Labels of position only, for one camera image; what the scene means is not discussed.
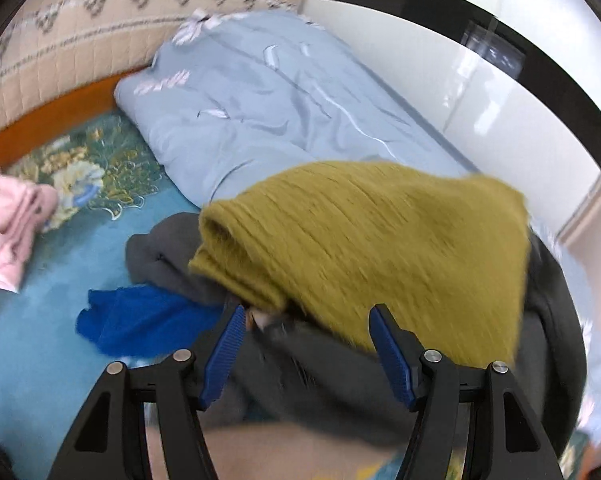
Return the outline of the olive green knit sweater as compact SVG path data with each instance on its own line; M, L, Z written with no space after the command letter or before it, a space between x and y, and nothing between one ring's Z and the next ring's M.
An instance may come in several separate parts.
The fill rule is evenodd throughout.
M391 162L311 162L216 200L191 271L252 306L297 306L371 349L367 317L453 361L514 359L530 252L524 196L482 174L436 177Z

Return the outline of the teal floral bed blanket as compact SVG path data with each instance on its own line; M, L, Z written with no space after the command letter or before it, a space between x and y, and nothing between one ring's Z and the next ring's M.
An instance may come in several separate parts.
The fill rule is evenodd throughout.
M127 240L191 205L119 112L31 152L11 174L60 196L20 290L0 290L0 450L17 478L43 479L108 361L76 330L88 293L128 286Z

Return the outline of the royal blue garment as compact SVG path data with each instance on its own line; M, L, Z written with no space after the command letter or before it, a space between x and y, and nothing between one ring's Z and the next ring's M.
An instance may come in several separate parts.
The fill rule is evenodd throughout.
M193 301L154 285L88 291L76 332L107 356L153 359L189 348L220 318L221 300Z

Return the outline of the beige garment yellow print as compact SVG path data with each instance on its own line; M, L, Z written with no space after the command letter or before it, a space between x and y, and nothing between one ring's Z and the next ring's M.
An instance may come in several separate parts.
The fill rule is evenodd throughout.
M209 414L200 419L220 479L370 479L400 452L290 422L212 426Z

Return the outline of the dark grey garment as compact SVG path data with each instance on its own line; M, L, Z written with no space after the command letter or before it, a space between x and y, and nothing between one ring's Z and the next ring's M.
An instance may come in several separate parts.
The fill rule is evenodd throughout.
M130 280L206 306L233 304L230 292L188 270L201 245L197 223L197 214L180 212L132 235L125 249ZM563 452L576 427L587 358L563 269L536 235L514 374L555 451ZM198 418L205 429L236 425L250 403L277 419L375 446L404 444L415 423L376 356L344 344L308 315L282 314L246 334L220 399Z

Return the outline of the pink folded garment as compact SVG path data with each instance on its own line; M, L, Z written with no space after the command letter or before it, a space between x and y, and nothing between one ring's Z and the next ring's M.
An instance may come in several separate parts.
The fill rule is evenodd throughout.
M18 292L35 237L58 206L51 185L35 184L0 170L0 289Z

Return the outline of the light blue floral duvet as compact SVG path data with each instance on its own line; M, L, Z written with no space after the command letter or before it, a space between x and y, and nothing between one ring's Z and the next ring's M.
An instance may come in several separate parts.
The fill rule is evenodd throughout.
M115 100L198 207L318 160L473 170L347 44L293 12L196 12Z

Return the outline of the white black wardrobe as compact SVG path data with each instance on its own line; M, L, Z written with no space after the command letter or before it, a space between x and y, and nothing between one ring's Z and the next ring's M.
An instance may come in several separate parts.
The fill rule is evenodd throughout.
M585 0L306 0L305 10L555 233L601 176L601 21Z

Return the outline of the beige quilted headboard cover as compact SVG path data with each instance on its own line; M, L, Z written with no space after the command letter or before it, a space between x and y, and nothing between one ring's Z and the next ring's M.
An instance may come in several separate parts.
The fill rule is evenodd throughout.
M302 0L25 0L0 34L0 131L94 81L151 61L195 10L296 9Z

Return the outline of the orange wooden bed frame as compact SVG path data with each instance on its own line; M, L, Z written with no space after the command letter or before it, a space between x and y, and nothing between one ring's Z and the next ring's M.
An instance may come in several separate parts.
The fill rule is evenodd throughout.
M118 81L134 70L109 76L63 94L23 116L0 131L0 167L17 162L66 130L114 110Z

